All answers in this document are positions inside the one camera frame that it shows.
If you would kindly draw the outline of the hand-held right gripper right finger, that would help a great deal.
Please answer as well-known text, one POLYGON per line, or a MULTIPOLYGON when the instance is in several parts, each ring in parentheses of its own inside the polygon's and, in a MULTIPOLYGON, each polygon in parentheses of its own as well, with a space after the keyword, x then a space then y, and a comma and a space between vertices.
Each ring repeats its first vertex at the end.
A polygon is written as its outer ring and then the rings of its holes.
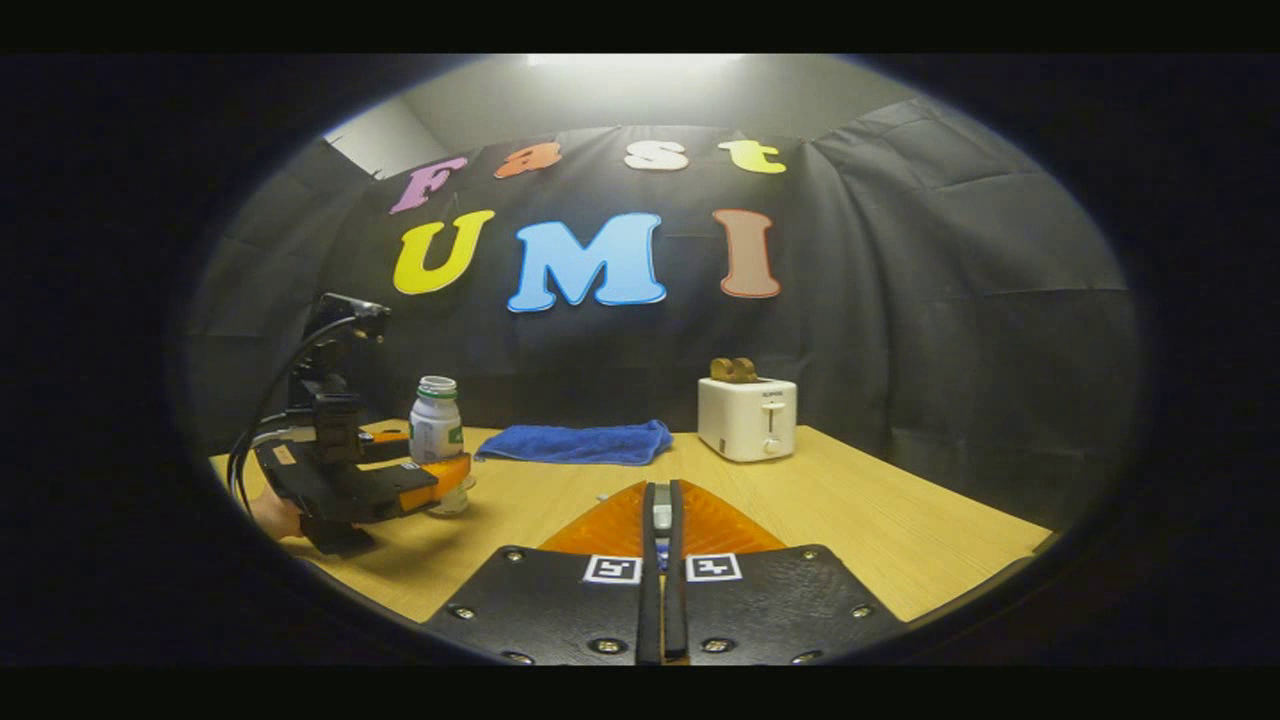
POLYGON ((908 624, 823 544, 786 544, 689 480, 671 484, 666 656, 694 666, 859 656, 908 624))

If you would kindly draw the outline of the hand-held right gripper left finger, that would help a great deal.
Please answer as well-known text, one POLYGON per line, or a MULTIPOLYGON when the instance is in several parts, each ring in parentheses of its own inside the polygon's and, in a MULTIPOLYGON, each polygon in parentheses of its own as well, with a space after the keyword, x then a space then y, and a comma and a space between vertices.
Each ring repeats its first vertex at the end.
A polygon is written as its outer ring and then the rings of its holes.
POLYGON ((499 547, 424 628, 503 664, 657 665, 655 492, 635 483, 538 547, 499 547))

